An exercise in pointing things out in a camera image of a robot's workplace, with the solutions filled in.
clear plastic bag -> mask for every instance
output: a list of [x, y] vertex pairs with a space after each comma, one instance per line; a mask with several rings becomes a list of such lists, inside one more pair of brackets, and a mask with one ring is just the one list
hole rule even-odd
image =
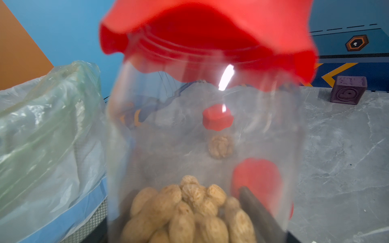
[[39, 230], [104, 176], [99, 76], [95, 64], [76, 61], [0, 91], [6, 108], [0, 111], [2, 242], [18, 242]]

countertop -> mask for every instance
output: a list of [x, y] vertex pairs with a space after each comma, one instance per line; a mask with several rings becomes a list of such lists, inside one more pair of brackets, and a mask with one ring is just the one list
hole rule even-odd
[[302, 243], [389, 242], [389, 93], [302, 87], [307, 139], [288, 229]]

peanut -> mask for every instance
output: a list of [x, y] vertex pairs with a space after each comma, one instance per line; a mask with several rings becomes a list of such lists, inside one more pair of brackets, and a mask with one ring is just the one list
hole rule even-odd
[[190, 206], [180, 202], [169, 223], [169, 239], [171, 243], [192, 243], [195, 232], [195, 218]]
[[254, 226], [243, 209], [235, 209], [228, 221], [231, 243], [256, 243]]
[[210, 185], [207, 189], [207, 195], [213, 199], [216, 206], [222, 206], [227, 198], [227, 194], [218, 185]]
[[194, 223], [196, 225], [196, 230], [195, 230], [195, 237], [193, 239], [193, 243], [205, 243], [203, 237], [200, 234], [200, 224], [201, 222], [204, 221], [204, 216], [199, 213], [194, 214]]
[[166, 230], [159, 229], [152, 235], [149, 243], [170, 243], [169, 235]]
[[200, 185], [186, 184], [182, 187], [182, 199], [189, 205], [200, 204], [205, 195], [205, 190]]
[[187, 185], [187, 184], [200, 185], [200, 183], [198, 183], [197, 178], [192, 176], [192, 175], [186, 175], [182, 178], [181, 183], [180, 183], [180, 188], [182, 188], [184, 185]]
[[158, 193], [150, 198], [142, 210], [125, 225], [121, 242], [147, 242], [157, 229], [170, 221], [176, 205], [168, 194]]
[[146, 243], [155, 229], [156, 228], [148, 218], [136, 215], [124, 226], [120, 242]]
[[200, 235], [206, 243], [228, 243], [228, 230], [218, 217], [205, 217], [200, 223]]
[[158, 191], [152, 187], [143, 188], [132, 201], [131, 209], [130, 209], [130, 217], [134, 217], [137, 215], [144, 204], [153, 196], [157, 195]]
[[211, 198], [204, 198], [200, 204], [194, 205], [195, 211], [204, 216], [216, 216], [219, 208], [214, 204]]
[[147, 217], [155, 226], [155, 229], [159, 229], [167, 224], [173, 217], [176, 205], [177, 203], [175, 203], [173, 197], [164, 193], [159, 193], [154, 198], [147, 201], [139, 215]]
[[162, 188], [161, 193], [170, 195], [173, 198], [175, 204], [179, 203], [182, 199], [181, 189], [178, 185], [168, 185]]
[[202, 192], [204, 192], [204, 195], [207, 194], [207, 188], [206, 188], [205, 186], [199, 185], [199, 187], [200, 187], [200, 190], [201, 190]]
[[240, 202], [234, 197], [228, 197], [224, 204], [224, 215], [226, 221], [229, 222], [237, 209], [240, 209]]

red jar lid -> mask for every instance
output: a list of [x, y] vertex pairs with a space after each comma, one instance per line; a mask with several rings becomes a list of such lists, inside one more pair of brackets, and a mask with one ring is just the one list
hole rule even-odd
[[203, 111], [203, 125], [208, 130], [221, 131], [229, 128], [233, 121], [234, 116], [225, 104], [216, 104]]
[[282, 177], [273, 162], [248, 158], [238, 164], [232, 176], [231, 194], [239, 198], [239, 189], [246, 186], [274, 216], [282, 196]]
[[[269, 92], [285, 82], [310, 83], [315, 74], [311, 6], [312, 0], [116, 0], [100, 24], [100, 44], [106, 54], [124, 53], [142, 73], [217, 86], [233, 65], [227, 88], [249, 84]], [[264, 76], [272, 70], [300, 79], [274, 83]]]

embossed block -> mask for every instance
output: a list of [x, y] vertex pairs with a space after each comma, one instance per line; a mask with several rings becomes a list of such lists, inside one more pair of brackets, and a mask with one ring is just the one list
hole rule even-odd
[[366, 77], [338, 76], [331, 91], [331, 102], [356, 105], [366, 89]]

